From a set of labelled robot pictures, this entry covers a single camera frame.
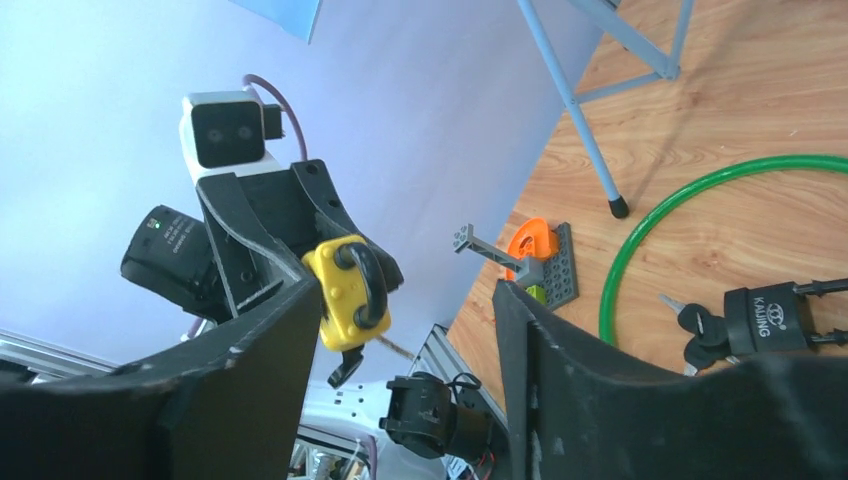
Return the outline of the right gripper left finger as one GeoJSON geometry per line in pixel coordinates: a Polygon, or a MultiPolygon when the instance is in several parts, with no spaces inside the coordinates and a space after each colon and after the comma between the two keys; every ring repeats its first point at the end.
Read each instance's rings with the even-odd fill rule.
{"type": "Polygon", "coordinates": [[[303,279],[116,373],[3,384],[2,477],[285,478],[320,303],[303,279]]]}

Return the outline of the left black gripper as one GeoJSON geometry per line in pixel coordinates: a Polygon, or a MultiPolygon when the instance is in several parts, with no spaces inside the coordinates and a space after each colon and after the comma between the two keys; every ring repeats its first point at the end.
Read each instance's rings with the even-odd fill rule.
{"type": "Polygon", "coordinates": [[[375,252],[387,289],[404,283],[397,261],[355,224],[323,160],[291,170],[196,182],[225,303],[236,318],[307,275],[302,257],[317,240],[356,234],[375,252]]]}

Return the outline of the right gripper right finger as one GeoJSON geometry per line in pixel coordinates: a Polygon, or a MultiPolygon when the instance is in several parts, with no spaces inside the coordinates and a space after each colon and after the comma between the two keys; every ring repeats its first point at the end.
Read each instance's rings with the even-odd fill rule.
{"type": "Polygon", "coordinates": [[[514,479],[843,479],[847,361],[766,355],[700,377],[635,358],[499,281],[514,479]]]}

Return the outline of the yellow padlock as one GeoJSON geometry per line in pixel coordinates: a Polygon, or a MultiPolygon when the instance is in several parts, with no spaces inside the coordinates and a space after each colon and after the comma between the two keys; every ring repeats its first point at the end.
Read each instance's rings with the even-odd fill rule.
{"type": "Polygon", "coordinates": [[[358,348],[389,329],[388,283],[376,250],[363,237],[324,241],[302,262],[321,284],[320,338],[327,349],[358,348]]]}

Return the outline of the yellow padlock keys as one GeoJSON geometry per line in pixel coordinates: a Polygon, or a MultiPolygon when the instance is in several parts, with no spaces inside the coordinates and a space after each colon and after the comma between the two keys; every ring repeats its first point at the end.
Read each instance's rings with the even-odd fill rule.
{"type": "Polygon", "coordinates": [[[360,345],[358,347],[345,350],[341,353],[341,364],[330,374],[327,379],[327,383],[330,387],[332,387],[333,389],[339,389],[351,378],[351,376],[358,370],[364,360],[363,351],[364,346],[360,345]]]}

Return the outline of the black padlock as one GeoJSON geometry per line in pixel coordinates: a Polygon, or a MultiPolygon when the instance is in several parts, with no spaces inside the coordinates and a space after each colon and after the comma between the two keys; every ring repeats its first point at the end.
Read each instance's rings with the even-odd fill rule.
{"type": "Polygon", "coordinates": [[[724,318],[733,356],[759,353],[813,352],[826,344],[845,345],[847,332],[817,333],[809,296],[821,297],[847,289],[845,278],[807,284],[784,282],[757,288],[738,288],[724,294],[724,318]]]}

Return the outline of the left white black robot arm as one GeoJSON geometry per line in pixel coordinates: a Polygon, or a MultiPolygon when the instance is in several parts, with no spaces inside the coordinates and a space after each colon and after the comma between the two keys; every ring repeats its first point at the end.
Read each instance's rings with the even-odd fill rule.
{"type": "Polygon", "coordinates": [[[1,387],[5,479],[281,479],[306,393],[322,284],[302,257],[355,242],[352,276],[384,307],[403,283],[321,160],[206,178],[204,216],[154,208],[121,275],[213,320],[206,337],[104,376],[1,387]]]}

